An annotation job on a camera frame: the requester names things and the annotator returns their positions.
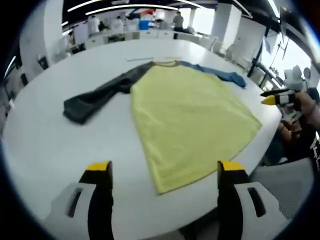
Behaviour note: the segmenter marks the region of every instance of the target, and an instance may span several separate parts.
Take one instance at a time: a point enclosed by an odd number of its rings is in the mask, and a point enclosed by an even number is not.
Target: dark gray sleeve
[[[84,124],[116,93],[130,93],[130,88],[155,65],[154,62],[137,66],[123,73],[97,89],[82,93],[64,101],[63,115],[70,121]]]

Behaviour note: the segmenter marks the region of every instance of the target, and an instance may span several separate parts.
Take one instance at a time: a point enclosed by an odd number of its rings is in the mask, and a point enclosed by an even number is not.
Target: yellow t-shirt
[[[159,194],[193,183],[234,158],[261,123],[215,75],[152,67],[132,88],[132,110]]]

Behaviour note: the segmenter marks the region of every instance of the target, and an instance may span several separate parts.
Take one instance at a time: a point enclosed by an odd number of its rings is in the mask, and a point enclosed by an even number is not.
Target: white pillar
[[[195,14],[196,14],[196,10],[195,9],[191,9],[190,19],[189,19],[189,26],[188,27],[192,27],[192,24],[194,23],[194,19],[195,19]]]
[[[47,56],[48,65],[53,64],[48,49],[62,38],[63,3],[63,0],[42,1],[21,31],[20,55],[28,81],[43,71],[37,62],[38,56]]]
[[[211,35],[222,43],[222,49],[228,49],[236,39],[242,11],[233,4],[219,3],[214,13]]]

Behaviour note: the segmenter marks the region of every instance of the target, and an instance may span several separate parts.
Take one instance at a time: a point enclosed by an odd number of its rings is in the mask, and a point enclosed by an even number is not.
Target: round table
[[[80,179],[91,163],[112,161],[115,239],[144,239],[181,228],[217,207],[217,172],[158,195],[135,129],[131,96],[118,93],[86,125],[63,116],[64,100],[94,90],[155,59],[178,59],[236,72],[245,89],[226,82],[261,121],[255,138],[233,160],[250,174],[266,152],[281,119],[276,106],[261,104],[262,92],[241,69],[184,40],[140,39],[92,48],[67,58],[31,81],[17,96],[3,130],[13,184],[27,208],[43,220],[51,201]]]

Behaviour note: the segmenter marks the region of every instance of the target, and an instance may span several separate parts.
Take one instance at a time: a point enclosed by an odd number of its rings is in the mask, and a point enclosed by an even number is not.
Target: blue sleeve
[[[185,67],[189,67],[207,74],[214,74],[216,76],[218,76],[221,80],[223,81],[227,81],[227,82],[234,82],[235,84],[237,84],[238,86],[245,88],[246,87],[246,82],[245,80],[238,75],[235,72],[224,72],[224,71],[219,71],[213,68],[209,68],[209,67],[204,67],[204,66],[200,66],[198,64],[191,64],[187,61],[180,61],[180,64],[185,66]]]

